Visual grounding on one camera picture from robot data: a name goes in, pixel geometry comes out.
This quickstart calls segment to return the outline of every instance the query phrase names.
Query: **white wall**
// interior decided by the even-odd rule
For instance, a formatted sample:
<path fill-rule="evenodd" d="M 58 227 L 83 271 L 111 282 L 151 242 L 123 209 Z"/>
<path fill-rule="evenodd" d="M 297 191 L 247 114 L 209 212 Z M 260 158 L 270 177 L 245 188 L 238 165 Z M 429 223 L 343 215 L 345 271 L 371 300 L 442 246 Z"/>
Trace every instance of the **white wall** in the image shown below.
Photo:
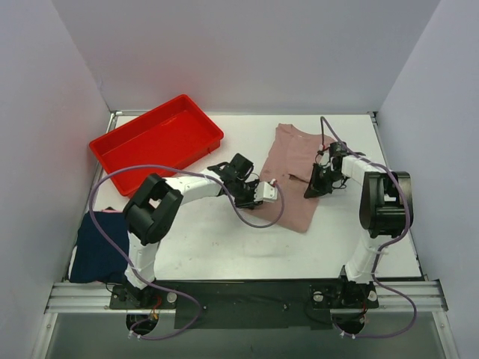
<path fill-rule="evenodd" d="M 112 109 L 379 109 L 439 0 L 53 0 Z"/>
<path fill-rule="evenodd" d="M 29 358 L 71 249 L 108 123 L 95 82 L 49 0 L 0 13 L 0 351 Z"/>
<path fill-rule="evenodd" d="M 412 175 L 415 244 L 462 358 L 479 355 L 478 20 L 477 0 L 442 0 L 378 119 L 388 160 Z"/>

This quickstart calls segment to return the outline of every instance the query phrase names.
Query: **screw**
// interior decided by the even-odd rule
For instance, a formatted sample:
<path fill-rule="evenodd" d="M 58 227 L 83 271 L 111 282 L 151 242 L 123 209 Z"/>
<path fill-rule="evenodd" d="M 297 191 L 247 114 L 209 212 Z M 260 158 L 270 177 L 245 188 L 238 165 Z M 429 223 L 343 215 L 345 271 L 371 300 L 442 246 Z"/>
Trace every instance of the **screw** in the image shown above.
<path fill-rule="evenodd" d="M 175 301 L 177 301 L 177 298 L 178 298 L 178 296 L 173 292 L 169 292 L 166 295 L 166 300 L 168 301 L 168 303 L 171 303 L 171 304 L 173 304 Z"/>
<path fill-rule="evenodd" d="M 369 295 L 367 296 L 367 299 L 370 301 L 377 301 L 377 294 L 373 290 L 369 292 Z"/>
<path fill-rule="evenodd" d="M 318 291 L 318 292 L 314 292 L 314 293 L 313 293 L 313 300 L 314 300 L 315 302 L 323 301 L 323 298 L 324 298 L 324 297 L 323 297 L 322 292 L 319 292 L 319 291 Z"/>

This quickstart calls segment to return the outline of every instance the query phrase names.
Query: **cable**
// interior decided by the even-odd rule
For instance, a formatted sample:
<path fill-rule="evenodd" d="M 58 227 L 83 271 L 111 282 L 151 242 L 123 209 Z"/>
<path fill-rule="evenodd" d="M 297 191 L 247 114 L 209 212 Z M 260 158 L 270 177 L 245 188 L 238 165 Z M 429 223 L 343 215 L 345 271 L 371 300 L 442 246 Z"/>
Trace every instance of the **cable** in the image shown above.
<path fill-rule="evenodd" d="M 409 324 L 407 326 L 405 326 L 404 328 L 400 329 L 399 331 L 395 331 L 394 333 L 390 333 L 390 334 L 380 334 L 380 335 L 377 335 L 377 334 L 358 334 L 358 335 L 353 335 L 353 334 L 349 334 L 349 333 L 345 333 L 344 331 L 342 331 L 342 334 L 343 335 L 346 335 L 347 337 L 351 337 L 351 338 L 364 338 L 364 339 L 388 339 L 388 338 L 392 338 L 392 337 L 396 337 L 398 335 L 401 335 L 403 333 L 406 333 L 409 329 L 412 328 L 412 326 L 415 324 L 416 322 L 416 319 L 418 318 L 418 308 L 416 307 L 416 304 L 414 303 L 414 301 L 412 301 L 412 299 L 405 295 L 404 293 L 401 293 L 399 292 L 398 290 L 394 289 L 394 288 L 391 288 L 390 286 L 386 286 L 385 284 L 381 283 L 376 275 L 374 274 L 376 272 L 376 269 L 377 269 L 377 266 L 379 264 L 379 259 L 381 258 L 381 252 L 384 248 L 388 247 L 389 245 L 393 245 L 394 243 L 398 243 L 401 239 L 403 239 L 406 234 L 408 233 L 409 229 L 411 228 L 411 213 L 409 211 L 409 205 L 408 205 L 408 202 L 407 202 L 407 198 L 406 198 L 406 195 L 404 194 L 403 190 L 401 189 L 401 187 L 399 186 L 399 183 L 398 181 L 396 180 L 396 177 L 394 177 L 394 175 L 392 174 L 391 170 L 389 170 L 389 168 L 387 168 L 386 166 L 384 165 L 381 165 L 380 163 L 376 163 L 376 162 L 372 162 L 370 161 L 369 159 L 366 159 L 362 156 L 360 156 L 358 153 L 356 152 L 353 152 L 340 138 L 339 136 L 336 134 L 336 132 L 334 131 L 334 129 L 331 127 L 331 125 L 329 124 L 329 122 L 326 120 L 326 118 L 324 118 L 324 116 L 321 116 L 320 118 L 320 122 L 321 122 L 321 131 L 324 135 L 324 131 L 323 131 L 323 123 L 326 124 L 326 126 L 328 127 L 329 131 L 332 133 L 332 135 L 336 138 L 336 141 L 338 141 L 341 146 L 343 146 L 346 151 L 355 156 L 357 159 L 361 159 L 362 161 L 368 163 L 369 165 L 372 165 L 376 168 L 380 168 L 382 170 L 384 170 L 387 174 L 388 174 L 388 177 L 391 179 L 391 181 L 394 183 L 394 186 L 396 187 L 397 189 L 397 193 L 399 194 L 400 196 L 400 199 L 404 205 L 404 213 L 405 213 L 405 216 L 406 216 L 406 223 L 404 224 L 404 229 L 403 229 L 403 232 L 401 232 L 401 234 L 399 236 L 397 236 L 396 238 L 393 238 L 391 241 L 389 242 L 386 242 L 384 243 L 383 245 L 381 245 L 379 248 L 378 248 L 378 254 L 376 255 L 376 258 L 374 259 L 374 264 L 373 264 L 373 269 L 372 269 L 372 277 L 373 277 L 373 281 L 374 283 L 376 283 L 378 286 L 384 288 L 384 289 L 387 289 L 389 290 L 390 292 L 393 292 L 393 293 L 396 293 L 397 295 L 400 295 L 401 297 L 403 297 L 404 299 L 406 299 L 412 306 L 412 309 L 413 309 L 413 315 L 412 315 L 412 319 L 411 321 L 409 322 Z"/>
<path fill-rule="evenodd" d="M 112 247 L 114 249 L 117 250 L 117 252 L 126 260 L 126 262 L 129 264 L 129 266 L 131 267 L 132 269 L 132 272 L 133 274 L 144 284 L 146 284 L 147 286 L 151 286 L 152 288 L 154 289 L 158 289 L 158 290 L 161 290 L 163 292 L 172 292 L 172 293 L 175 293 L 177 295 L 180 295 L 190 301 L 192 301 L 194 304 L 196 304 L 196 306 L 198 307 L 198 312 L 195 314 L 195 316 L 193 317 L 193 319 L 186 323 L 185 326 L 183 326 L 181 329 L 178 329 L 177 331 L 175 332 L 172 332 L 170 334 L 166 334 L 166 335 L 162 335 L 162 336 L 158 336 L 158 337 L 146 337 L 146 336 L 142 336 L 142 335 L 138 335 L 138 339 L 142 339 L 142 340 L 164 340 L 164 339 L 169 339 L 169 338 L 172 338 L 172 337 L 175 337 L 181 333 L 183 333 L 184 331 L 186 331 L 188 328 L 190 328 L 193 324 L 195 324 L 195 322 L 198 320 L 198 318 L 200 317 L 201 315 L 201 312 L 203 310 L 201 304 L 199 301 L 197 301 L 195 298 L 193 298 L 192 296 L 190 296 L 189 294 L 186 294 L 186 293 L 183 293 L 183 292 L 180 292 L 178 290 L 175 290 L 175 289 L 169 289 L 169 288 L 166 288 L 166 287 L 163 287 L 163 286 L 159 286 L 157 284 L 154 284 L 152 282 L 149 282 L 147 280 L 145 280 L 139 273 L 138 271 L 135 269 L 135 266 L 133 265 L 133 262 L 131 261 L 131 259 L 128 257 L 128 255 L 123 252 L 123 250 L 115 243 L 115 241 L 113 239 L 110 238 L 110 236 L 105 232 L 105 230 L 103 230 L 103 228 L 100 226 L 100 223 L 98 223 L 98 220 L 97 220 L 97 217 L 95 217 L 95 214 L 94 214 L 94 210 L 93 210 L 93 204 L 94 204 L 94 198 L 98 192 L 98 188 L 107 180 L 109 180 L 110 178 L 112 178 L 113 176 L 116 176 L 118 174 L 122 174 L 124 172 L 127 172 L 127 171 L 134 171 L 134 170 L 139 170 L 139 169 L 145 169 L 145 168 L 158 168 L 158 169 L 162 169 L 162 170 L 167 170 L 167 171 L 170 171 L 170 172 L 175 172 L 177 174 L 185 174 L 185 175 L 188 175 L 188 176 L 194 176 L 194 177 L 204 177 L 204 178 L 207 178 L 209 180 L 212 180 L 212 181 L 215 181 L 216 183 L 218 183 L 223 191 L 225 192 L 225 194 L 228 196 L 228 199 L 230 200 L 230 203 L 231 205 L 233 206 L 233 209 L 235 211 L 235 213 L 238 215 L 239 219 L 253 227 L 253 228 L 267 228 L 267 227 L 271 227 L 273 224 L 275 224 L 276 222 L 279 221 L 279 219 L 281 218 L 281 216 L 283 215 L 283 212 L 284 212 L 284 195 L 283 195 L 283 191 L 281 190 L 280 186 L 278 185 L 278 183 L 275 184 L 275 187 L 278 189 L 278 192 L 279 192 L 279 195 L 281 196 L 281 210 L 278 214 L 278 217 L 271 223 L 269 224 L 264 224 L 264 225 L 258 225 L 258 224 L 253 224 L 253 223 L 250 223 L 248 222 L 247 220 L 244 219 L 244 217 L 241 216 L 241 213 L 238 211 L 238 209 L 234 206 L 234 199 L 233 199 L 233 196 L 231 195 L 231 193 L 228 191 L 228 189 L 225 187 L 225 185 L 223 184 L 223 182 L 221 182 L 219 179 L 216 179 L 215 177 L 212 177 L 212 176 L 208 176 L 208 175 L 203 175 L 203 174 L 197 174 L 195 172 L 189 172 L 189 171 L 184 171 L 184 170 L 178 170 L 176 168 L 171 168 L 171 167 L 167 167 L 167 166 L 161 166 L 161 165 L 136 165 L 136 166 L 131 166 L 131 167 L 126 167 L 126 168 L 122 168 L 120 170 L 117 170 L 117 171 L 114 171 L 114 172 L 111 172 L 110 174 L 107 174 L 106 176 L 104 176 L 100 181 L 98 181 L 98 183 L 96 185 L 94 185 L 94 187 L 91 189 L 91 193 L 90 193 L 90 196 L 88 197 L 88 211 L 90 213 L 90 217 L 91 217 L 91 220 L 93 221 L 94 223 L 94 226 L 98 229 L 98 231 L 100 232 L 100 234 L 106 239 L 106 241 L 112 245 Z M 144 322 L 143 321 L 139 321 L 139 322 L 136 322 L 135 324 L 132 325 L 132 327 L 130 328 L 130 333 L 132 333 L 133 329 L 141 324 L 141 322 Z"/>

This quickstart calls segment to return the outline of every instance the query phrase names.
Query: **white table surface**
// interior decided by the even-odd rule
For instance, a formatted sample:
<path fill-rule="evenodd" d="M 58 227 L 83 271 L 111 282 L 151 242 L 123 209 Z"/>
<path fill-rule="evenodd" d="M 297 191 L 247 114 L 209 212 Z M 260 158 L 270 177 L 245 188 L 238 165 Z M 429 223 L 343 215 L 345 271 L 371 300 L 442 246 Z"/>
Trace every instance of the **white table surface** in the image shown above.
<path fill-rule="evenodd" d="M 120 116 L 117 127 L 135 117 Z M 220 148 L 188 169 L 230 161 L 241 153 L 259 173 L 268 156 L 278 123 L 292 123 L 311 134 L 320 133 L 319 115 L 215 115 L 210 118 L 225 133 Z M 326 117 L 350 148 L 376 162 L 384 158 L 368 115 Z M 361 188 L 353 181 L 320 199 L 307 233 L 279 226 L 254 229 L 242 223 L 226 197 L 204 198 L 181 206 L 169 234 L 161 241 L 155 272 L 160 280 L 336 278 L 359 241 Z M 122 210 L 127 198 L 111 181 L 97 195 L 95 210 Z M 251 221 L 259 218 L 245 215 Z M 382 258 L 379 277 L 419 277 L 421 272 L 408 235 Z"/>

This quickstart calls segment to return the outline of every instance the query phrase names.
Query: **pink cloth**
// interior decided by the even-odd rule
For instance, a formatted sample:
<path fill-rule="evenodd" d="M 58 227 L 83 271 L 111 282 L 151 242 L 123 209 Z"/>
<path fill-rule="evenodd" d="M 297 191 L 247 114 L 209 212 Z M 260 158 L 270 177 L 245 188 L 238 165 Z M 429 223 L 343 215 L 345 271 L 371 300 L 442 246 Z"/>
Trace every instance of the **pink cloth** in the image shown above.
<path fill-rule="evenodd" d="M 334 140 L 324 136 L 325 145 Z M 284 192 L 284 214 L 278 224 L 304 233 L 313 219 L 319 198 L 304 198 L 313 171 L 314 159 L 321 145 L 321 135 L 310 135 L 293 125 L 280 123 L 268 158 L 260 172 L 261 181 L 276 179 Z M 263 203 L 248 213 L 273 221 L 281 209 L 281 201 Z"/>

